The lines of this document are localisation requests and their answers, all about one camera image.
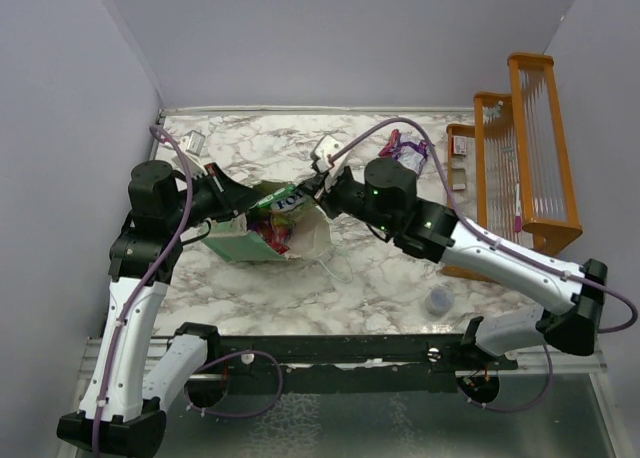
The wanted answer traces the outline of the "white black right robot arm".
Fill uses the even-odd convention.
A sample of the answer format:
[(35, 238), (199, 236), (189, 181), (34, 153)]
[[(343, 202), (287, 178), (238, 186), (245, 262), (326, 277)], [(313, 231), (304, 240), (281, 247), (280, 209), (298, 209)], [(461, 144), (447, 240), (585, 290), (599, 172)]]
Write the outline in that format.
[(389, 158), (369, 162), (362, 182), (345, 168), (316, 174), (299, 188), (328, 217), (356, 218), (411, 257), (473, 271), (535, 301), (529, 309), (473, 319), (459, 345), (467, 367), (481, 369), (507, 352), (537, 345), (575, 356), (593, 353), (604, 305), (604, 264), (565, 262), (503, 240), (453, 209), (418, 197), (416, 174)]

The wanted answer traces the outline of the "red candy wrapper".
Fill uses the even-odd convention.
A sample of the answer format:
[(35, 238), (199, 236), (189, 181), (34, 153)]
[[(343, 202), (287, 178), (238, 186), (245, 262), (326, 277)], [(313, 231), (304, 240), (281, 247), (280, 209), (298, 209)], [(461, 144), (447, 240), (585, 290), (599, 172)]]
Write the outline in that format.
[(250, 214), (248, 217), (248, 229), (280, 255), (289, 250), (294, 227), (295, 222), (282, 214)]

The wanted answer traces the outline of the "green yellow candy bag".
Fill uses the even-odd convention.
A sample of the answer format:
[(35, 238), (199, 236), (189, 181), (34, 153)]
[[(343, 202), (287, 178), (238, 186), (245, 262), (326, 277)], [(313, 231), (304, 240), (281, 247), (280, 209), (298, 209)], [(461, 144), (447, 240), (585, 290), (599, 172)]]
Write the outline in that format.
[(267, 194), (249, 209), (250, 214), (296, 214), (315, 206), (304, 191), (287, 185)]

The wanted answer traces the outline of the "purple white snack bag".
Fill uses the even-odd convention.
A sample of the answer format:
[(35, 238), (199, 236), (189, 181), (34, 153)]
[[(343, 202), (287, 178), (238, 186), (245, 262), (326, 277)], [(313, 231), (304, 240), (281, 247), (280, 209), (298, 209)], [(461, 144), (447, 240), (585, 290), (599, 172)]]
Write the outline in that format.
[(394, 129), (378, 156), (392, 158), (420, 176), (429, 156), (428, 143), (423, 138)]

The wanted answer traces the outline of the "green illustrated paper bag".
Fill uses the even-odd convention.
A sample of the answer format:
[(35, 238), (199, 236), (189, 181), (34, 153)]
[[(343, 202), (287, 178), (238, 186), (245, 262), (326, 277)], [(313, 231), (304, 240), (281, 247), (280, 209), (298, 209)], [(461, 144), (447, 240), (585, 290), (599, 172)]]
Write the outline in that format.
[(315, 262), (335, 280), (352, 281), (351, 270), (329, 267), (335, 256), (330, 225), (311, 198), (290, 182), (259, 181), (250, 188), (259, 201), (229, 222), (212, 224), (204, 245), (227, 263)]

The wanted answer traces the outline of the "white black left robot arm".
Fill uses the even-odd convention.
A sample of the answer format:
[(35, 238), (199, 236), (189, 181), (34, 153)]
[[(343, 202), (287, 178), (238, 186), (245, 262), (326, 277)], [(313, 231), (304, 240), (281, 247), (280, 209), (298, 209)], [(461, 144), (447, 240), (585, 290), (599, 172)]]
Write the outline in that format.
[(191, 324), (152, 369), (146, 367), (156, 316), (183, 251), (181, 234), (206, 220), (231, 221), (262, 195), (214, 163), (186, 178), (184, 190), (178, 178), (160, 160), (131, 172), (130, 214), (109, 251), (109, 310), (97, 362), (78, 410), (57, 427), (61, 440), (86, 452), (154, 456), (168, 410), (189, 376), (220, 363), (217, 329)]

